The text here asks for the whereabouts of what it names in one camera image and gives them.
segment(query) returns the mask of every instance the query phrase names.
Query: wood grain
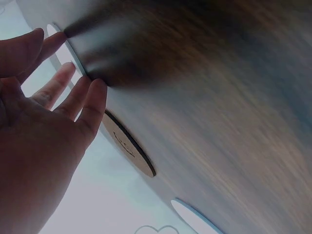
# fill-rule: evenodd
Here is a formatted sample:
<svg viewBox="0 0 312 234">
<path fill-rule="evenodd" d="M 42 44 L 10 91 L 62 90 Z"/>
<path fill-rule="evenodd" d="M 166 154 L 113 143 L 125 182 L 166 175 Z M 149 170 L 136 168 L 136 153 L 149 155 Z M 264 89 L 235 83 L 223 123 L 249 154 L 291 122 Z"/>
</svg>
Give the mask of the wood grain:
<svg viewBox="0 0 312 234">
<path fill-rule="evenodd" d="M 312 233 L 312 3 L 18 0 L 55 22 L 156 167 L 226 234 Z"/>
</svg>

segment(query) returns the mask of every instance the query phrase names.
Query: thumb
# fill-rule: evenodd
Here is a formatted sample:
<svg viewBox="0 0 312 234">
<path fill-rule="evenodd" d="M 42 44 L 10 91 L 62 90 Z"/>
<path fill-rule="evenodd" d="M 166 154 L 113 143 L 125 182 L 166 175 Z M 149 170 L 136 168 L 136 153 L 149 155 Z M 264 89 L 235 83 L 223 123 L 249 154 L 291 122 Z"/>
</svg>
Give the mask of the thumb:
<svg viewBox="0 0 312 234">
<path fill-rule="evenodd" d="M 43 43 L 41 28 L 23 36 L 0 40 L 0 78 L 17 76 L 38 57 Z"/>
</svg>

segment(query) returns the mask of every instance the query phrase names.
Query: white wall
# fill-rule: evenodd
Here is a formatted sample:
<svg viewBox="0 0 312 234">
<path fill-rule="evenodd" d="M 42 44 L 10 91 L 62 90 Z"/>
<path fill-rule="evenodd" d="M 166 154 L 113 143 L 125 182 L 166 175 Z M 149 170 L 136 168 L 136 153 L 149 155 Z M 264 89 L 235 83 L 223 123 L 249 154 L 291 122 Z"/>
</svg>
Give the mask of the white wall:
<svg viewBox="0 0 312 234">
<path fill-rule="evenodd" d="M 8 4 L 0 15 L 0 39 L 29 31 L 31 29 L 17 4 Z M 23 84 L 23 91 L 27 96 L 32 95 L 54 73 L 50 61 L 44 62 Z M 60 101 L 69 92 L 67 88 Z M 195 233 L 156 196 L 132 165 L 99 133 L 79 165 L 63 201 L 41 234 L 134 234 L 144 225 L 156 229 L 171 225 L 180 234 Z M 176 232 L 167 230 L 160 234 Z"/>
</svg>

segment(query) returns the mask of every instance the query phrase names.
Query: round wooden disc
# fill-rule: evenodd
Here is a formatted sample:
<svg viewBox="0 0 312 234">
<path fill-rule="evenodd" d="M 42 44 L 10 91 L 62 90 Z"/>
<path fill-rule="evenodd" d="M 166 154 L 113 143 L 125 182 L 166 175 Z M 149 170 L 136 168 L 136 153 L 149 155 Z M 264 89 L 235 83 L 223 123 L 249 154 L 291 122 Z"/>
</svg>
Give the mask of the round wooden disc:
<svg viewBox="0 0 312 234">
<path fill-rule="evenodd" d="M 103 117 L 103 123 L 114 142 L 127 158 L 149 177 L 156 176 L 155 169 L 147 155 L 123 125 L 107 110 Z"/>
</svg>

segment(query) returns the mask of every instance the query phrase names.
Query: skin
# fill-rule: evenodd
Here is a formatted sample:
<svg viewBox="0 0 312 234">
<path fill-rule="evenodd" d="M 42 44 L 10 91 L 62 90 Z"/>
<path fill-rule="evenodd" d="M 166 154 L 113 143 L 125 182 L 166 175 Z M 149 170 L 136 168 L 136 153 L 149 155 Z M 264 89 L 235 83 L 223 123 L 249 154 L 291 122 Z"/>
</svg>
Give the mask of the skin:
<svg viewBox="0 0 312 234">
<path fill-rule="evenodd" d="M 0 232 L 35 234 L 62 200 L 85 150 L 95 138 L 107 86 L 82 77 L 51 111 L 75 66 L 64 64 L 32 97 L 20 86 L 65 41 L 43 40 L 42 29 L 0 41 Z"/>
</svg>

